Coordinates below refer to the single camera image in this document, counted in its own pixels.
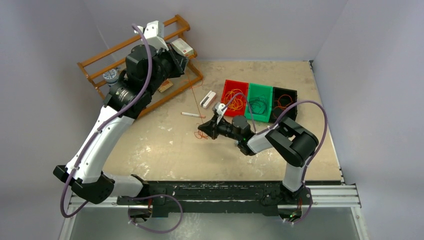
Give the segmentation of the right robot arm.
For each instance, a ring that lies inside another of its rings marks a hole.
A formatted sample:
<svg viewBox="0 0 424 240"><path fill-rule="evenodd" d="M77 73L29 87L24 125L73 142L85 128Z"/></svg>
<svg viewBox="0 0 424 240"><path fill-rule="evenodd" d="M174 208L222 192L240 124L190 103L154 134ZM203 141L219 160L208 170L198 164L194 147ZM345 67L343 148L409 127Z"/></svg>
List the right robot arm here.
<svg viewBox="0 0 424 240"><path fill-rule="evenodd" d="M254 133L243 115L233 117L231 122L215 115L197 129L213 140L224 136L237 141L237 147L246 156L276 150L286 162L280 196L288 204L300 198L307 165L321 148L312 132L289 117L283 117L277 125L261 133Z"/></svg>

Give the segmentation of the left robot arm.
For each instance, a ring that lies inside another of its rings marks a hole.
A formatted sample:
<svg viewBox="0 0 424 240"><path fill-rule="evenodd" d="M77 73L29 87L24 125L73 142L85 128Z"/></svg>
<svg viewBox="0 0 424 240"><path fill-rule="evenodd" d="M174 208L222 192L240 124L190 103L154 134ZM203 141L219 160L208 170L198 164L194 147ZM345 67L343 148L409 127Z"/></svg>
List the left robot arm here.
<svg viewBox="0 0 424 240"><path fill-rule="evenodd" d="M57 165L53 174L68 184L74 194L93 204L108 197L130 197L146 203L149 191L135 174L120 176L103 171L106 160L123 133L151 103L160 85L184 74L189 58L172 46L157 50L144 45L132 48L120 73L104 99L99 117L76 156L66 165Z"/></svg>

